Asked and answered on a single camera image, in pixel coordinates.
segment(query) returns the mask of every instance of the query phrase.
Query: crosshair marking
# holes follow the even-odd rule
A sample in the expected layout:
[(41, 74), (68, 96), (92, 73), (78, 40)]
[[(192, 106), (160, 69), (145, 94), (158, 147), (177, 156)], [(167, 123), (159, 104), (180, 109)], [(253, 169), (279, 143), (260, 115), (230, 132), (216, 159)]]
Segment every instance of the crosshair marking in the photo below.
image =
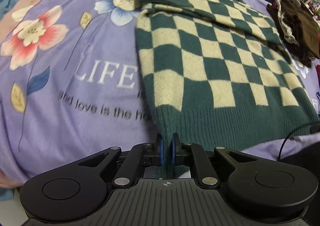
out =
[(164, 185), (165, 187), (168, 187), (168, 186), (170, 186), (170, 185), (172, 185), (172, 184), (171, 184), (170, 182), (166, 181), (166, 182), (163, 183), (163, 185)]

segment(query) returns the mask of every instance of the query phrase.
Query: metal screw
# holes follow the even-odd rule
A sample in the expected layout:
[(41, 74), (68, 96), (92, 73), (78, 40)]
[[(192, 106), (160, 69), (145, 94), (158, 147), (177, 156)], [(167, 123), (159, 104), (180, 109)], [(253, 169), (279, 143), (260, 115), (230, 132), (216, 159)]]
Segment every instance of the metal screw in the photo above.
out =
[(214, 185), (218, 182), (218, 180), (214, 177), (205, 177), (202, 179), (202, 183), (208, 184), (208, 185)]
[(130, 180), (126, 177), (119, 177), (115, 180), (115, 184), (117, 185), (126, 185), (130, 183)]

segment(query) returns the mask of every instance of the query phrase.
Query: checkered sweater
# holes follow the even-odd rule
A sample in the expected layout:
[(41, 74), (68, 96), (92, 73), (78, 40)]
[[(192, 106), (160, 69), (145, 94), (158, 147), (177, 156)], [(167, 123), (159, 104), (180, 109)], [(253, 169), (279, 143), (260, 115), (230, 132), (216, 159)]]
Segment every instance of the checkered sweater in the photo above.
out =
[(268, 16), (237, 0), (139, 1), (141, 71), (167, 155), (175, 132), (242, 150), (318, 120)]

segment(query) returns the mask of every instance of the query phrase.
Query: bed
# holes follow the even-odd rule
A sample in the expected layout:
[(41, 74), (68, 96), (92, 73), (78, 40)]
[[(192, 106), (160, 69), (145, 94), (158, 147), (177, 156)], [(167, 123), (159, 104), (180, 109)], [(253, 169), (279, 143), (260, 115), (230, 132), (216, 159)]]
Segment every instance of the bed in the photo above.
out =
[[(268, 15), (266, 1), (243, 1)], [(0, 42), (12, 39), (31, 21), (34, 29), (29, 32), (42, 36), (34, 35), (25, 44), (11, 40), (19, 54), (8, 43), (1, 51), (0, 187), (21, 185), (111, 146), (129, 150), (155, 141), (158, 129), (145, 100), (134, 46), (140, 5), (121, 3), (12, 0), (0, 5), (6, 13)], [(308, 69), (294, 62), (318, 113), (317, 64), (319, 60)], [(270, 140), (240, 150), (276, 159), (282, 140)], [(282, 156), (318, 141), (318, 134), (297, 137), (286, 144)]]

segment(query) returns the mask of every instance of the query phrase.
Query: brown cloth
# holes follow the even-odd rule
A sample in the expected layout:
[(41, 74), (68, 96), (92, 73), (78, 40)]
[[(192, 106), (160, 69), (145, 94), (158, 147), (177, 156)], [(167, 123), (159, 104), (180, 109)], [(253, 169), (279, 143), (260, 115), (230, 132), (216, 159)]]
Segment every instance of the brown cloth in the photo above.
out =
[(278, 20), (278, 10), (267, 5), (267, 11), (275, 21), (281, 39), (284, 41), (289, 52), (299, 58), (299, 61), (307, 67), (311, 67), (314, 58), (320, 59), (319, 38), (317, 23), (301, 8), (292, 4), (289, 0), (281, 0), (281, 10), (284, 13), (284, 22), (291, 27), (292, 35), (299, 42), (299, 46), (288, 43)]

